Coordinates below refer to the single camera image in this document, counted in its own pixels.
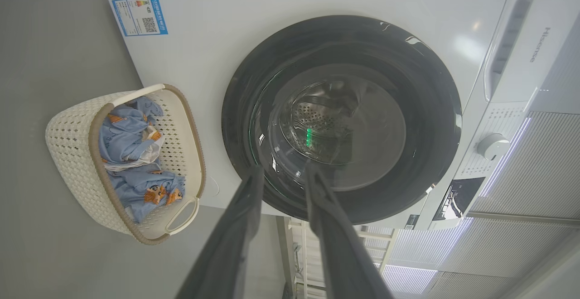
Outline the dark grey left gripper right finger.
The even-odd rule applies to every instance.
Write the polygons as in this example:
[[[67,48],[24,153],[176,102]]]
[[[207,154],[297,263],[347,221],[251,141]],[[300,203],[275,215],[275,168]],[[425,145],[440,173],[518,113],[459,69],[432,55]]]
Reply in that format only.
[[[321,170],[308,163],[304,177],[307,216],[319,239],[327,298],[392,299]]]

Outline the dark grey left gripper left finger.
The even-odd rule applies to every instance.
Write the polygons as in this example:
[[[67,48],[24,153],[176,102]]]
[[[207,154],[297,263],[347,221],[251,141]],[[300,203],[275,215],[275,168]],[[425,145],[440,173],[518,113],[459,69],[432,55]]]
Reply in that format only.
[[[242,299],[249,243],[258,233],[264,170],[250,167],[219,219],[177,299]]]

